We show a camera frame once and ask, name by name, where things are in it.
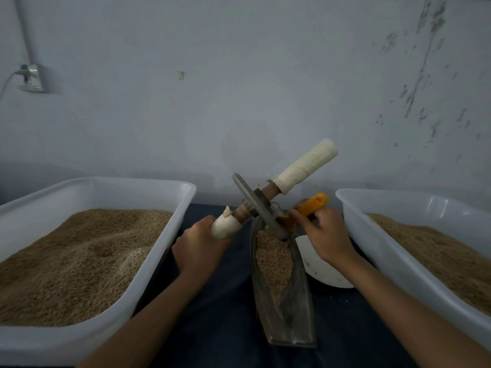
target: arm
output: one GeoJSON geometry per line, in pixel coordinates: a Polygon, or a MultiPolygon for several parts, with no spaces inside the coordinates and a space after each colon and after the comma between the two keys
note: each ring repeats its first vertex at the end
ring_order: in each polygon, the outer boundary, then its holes
{"type": "Polygon", "coordinates": [[[150,365],[179,315],[218,267],[230,243],[230,240],[217,240],[212,236],[214,221],[214,217],[208,216],[177,238],[172,253],[180,275],[77,367],[150,365]]]}
{"type": "Polygon", "coordinates": [[[491,366],[491,355],[481,345],[400,290],[356,253],[337,210],[318,210],[319,226],[295,210],[289,214],[305,230],[317,254],[363,294],[419,366],[491,366]]]}

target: white wall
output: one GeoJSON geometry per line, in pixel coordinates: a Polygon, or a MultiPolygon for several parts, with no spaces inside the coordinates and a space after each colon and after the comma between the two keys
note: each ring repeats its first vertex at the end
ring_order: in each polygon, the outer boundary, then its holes
{"type": "MultiPolygon", "coordinates": [[[[11,84],[0,104],[0,202],[103,175],[238,204],[232,172],[263,185],[328,137],[339,156],[284,203],[362,187],[491,210],[489,1],[22,1],[52,92],[11,84]]],[[[1,82],[19,60],[4,14],[1,82]]]]}

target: electrical cord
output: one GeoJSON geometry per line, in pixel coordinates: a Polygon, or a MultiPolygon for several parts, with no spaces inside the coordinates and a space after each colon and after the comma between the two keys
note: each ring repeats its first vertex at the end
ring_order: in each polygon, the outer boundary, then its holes
{"type": "Polygon", "coordinates": [[[5,90],[7,89],[7,86],[8,86],[8,83],[9,81],[16,75],[16,72],[12,72],[11,74],[9,74],[9,76],[7,77],[7,80],[5,80],[5,82],[3,83],[3,86],[2,86],[2,91],[0,92],[0,103],[2,102],[2,98],[3,98],[3,94],[5,94],[5,90]]]}
{"type": "Polygon", "coordinates": [[[0,91],[0,103],[2,102],[3,95],[5,94],[5,91],[7,90],[8,83],[10,80],[15,76],[15,75],[22,75],[24,76],[24,82],[26,82],[26,79],[29,78],[30,72],[28,69],[27,65],[22,65],[20,70],[14,71],[9,76],[7,77],[7,80],[3,83],[2,90],[0,91]]]}

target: metal blade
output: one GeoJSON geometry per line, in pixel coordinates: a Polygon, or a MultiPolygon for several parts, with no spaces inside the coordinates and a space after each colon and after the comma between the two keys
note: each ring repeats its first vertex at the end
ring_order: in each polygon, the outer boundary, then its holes
{"type": "Polygon", "coordinates": [[[264,222],[269,226],[271,233],[282,240],[287,239],[290,236],[290,232],[273,218],[270,211],[264,206],[254,191],[252,191],[252,189],[248,186],[246,181],[243,180],[243,178],[237,173],[232,174],[232,179],[239,190],[242,191],[245,198],[249,201],[249,204],[251,204],[251,206],[259,213],[264,222]]]}

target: cable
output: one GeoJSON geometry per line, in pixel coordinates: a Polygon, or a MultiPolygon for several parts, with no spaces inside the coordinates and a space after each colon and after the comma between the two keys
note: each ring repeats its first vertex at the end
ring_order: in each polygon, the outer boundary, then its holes
{"type": "Polygon", "coordinates": [[[7,89],[7,85],[9,81],[17,74],[17,72],[12,72],[9,77],[7,77],[7,80],[3,83],[2,86],[2,91],[0,92],[0,102],[2,102],[3,94],[5,93],[5,90],[7,89]]]}

